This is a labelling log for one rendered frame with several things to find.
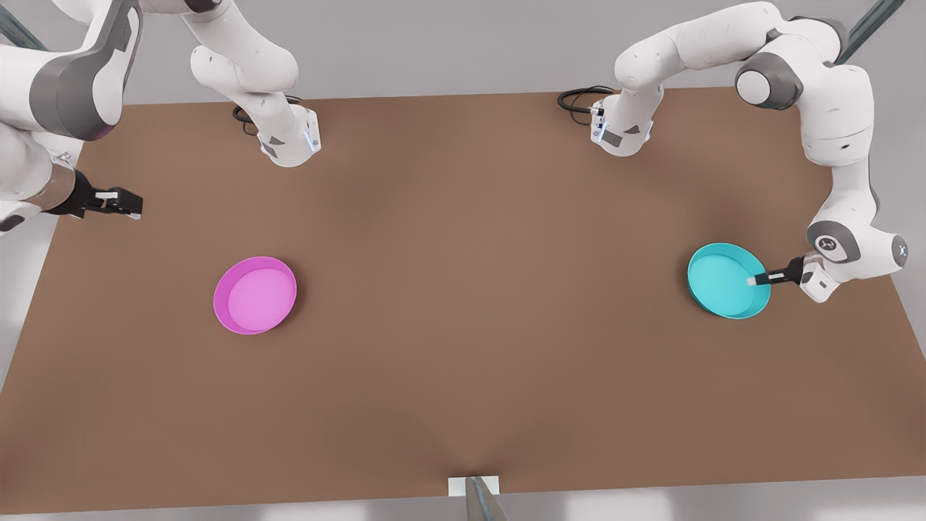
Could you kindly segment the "blue plate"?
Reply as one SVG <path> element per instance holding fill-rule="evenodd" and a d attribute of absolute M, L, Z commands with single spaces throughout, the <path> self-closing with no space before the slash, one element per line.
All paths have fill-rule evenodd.
<path fill-rule="evenodd" d="M 743 320 L 760 314 L 770 301 L 770 286 L 748 283 L 764 271 L 764 265 L 749 250 L 715 242 L 692 254 L 687 286 L 702 309 L 722 318 Z"/>

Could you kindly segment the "pink plate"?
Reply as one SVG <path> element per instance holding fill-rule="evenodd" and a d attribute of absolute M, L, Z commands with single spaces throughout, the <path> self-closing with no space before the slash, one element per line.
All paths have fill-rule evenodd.
<path fill-rule="evenodd" d="M 290 315 L 297 302 L 297 277 L 278 258 L 245 258 L 229 267 L 213 293 L 213 310 L 235 334 L 262 334 Z"/>

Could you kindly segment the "silver frame post with foot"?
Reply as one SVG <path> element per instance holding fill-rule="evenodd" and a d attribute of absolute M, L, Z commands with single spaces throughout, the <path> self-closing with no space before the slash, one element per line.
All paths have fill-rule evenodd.
<path fill-rule="evenodd" d="M 500 492 L 497 475 L 450 477 L 447 484 L 450 497 L 465 498 L 466 521 L 509 521 L 496 498 Z"/>

